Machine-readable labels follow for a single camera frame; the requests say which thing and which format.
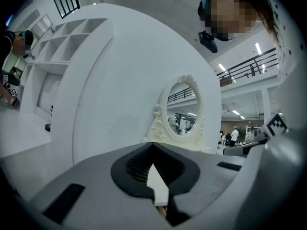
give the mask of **oval mirror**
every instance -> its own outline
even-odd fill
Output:
[[[200,105],[194,90],[188,84],[175,84],[167,99],[167,118],[173,132],[184,136],[195,127]]]

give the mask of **camera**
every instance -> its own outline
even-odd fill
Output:
[[[203,31],[198,33],[198,38],[200,43],[209,49],[212,53],[217,53],[217,46],[212,35],[208,34],[206,31]]]

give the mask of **long hair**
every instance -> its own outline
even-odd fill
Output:
[[[265,29],[273,36],[276,43],[278,40],[277,25],[274,20],[271,3],[268,0],[240,0],[248,2],[259,15]]]

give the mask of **white curved wall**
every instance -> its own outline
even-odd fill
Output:
[[[205,145],[215,148],[221,91],[203,57],[166,25],[128,8],[86,6],[65,22],[97,16],[112,19],[114,39],[96,61],[79,100],[73,130],[74,162],[140,143],[163,88],[183,74],[191,74],[199,86],[206,118]]]

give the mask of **person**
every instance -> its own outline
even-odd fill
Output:
[[[231,140],[231,135],[229,133],[227,133],[227,135],[225,136],[225,145],[226,146],[230,146],[230,140]]]
[[[250,132],[246,134],[245,139],[248,143],[250,143],[250,142],[253,142],[254,137],[255,137],[254,127],[250,127]]]
[[[239,132],[237,131],[237,127],[234,126],[234,131],[231,133],[231,141],[230,141],[231,147],[235,145],[238,136],[239,136]]]
[[[15,76],[17,73],[16,67],[12,67],[12,69],[10,70],[10,73]]]
[[[223,138],[223,134],[220,132],[219,144],[221,144],[221,143],[222,143],[222,138]]]
[[[33,43],[33,33],[31,31],[22,32],[5,32],[1,39],[1,54],[0,54],[0,64],[3,63],[9,53],[12,52],[17,56],[23,56],[30,52],[31,45]],[[3,79],[3,74],[0,74],[0,97],[7,99],[8,105],[15,108],[20,106],[20,102],[16,97],[13,97],[10,92],[3,86],[5,84]]]
[[[262,22],[274,42],[279,42],[268,0],[201,0],[198,15],[206,31],[220,40],[232,39],[235,33],[251,32],[256,22]]]
[[[176,133],[179,134],[179,124],[178,124],[178,120],[175,120],[175,130],[176,130]]]

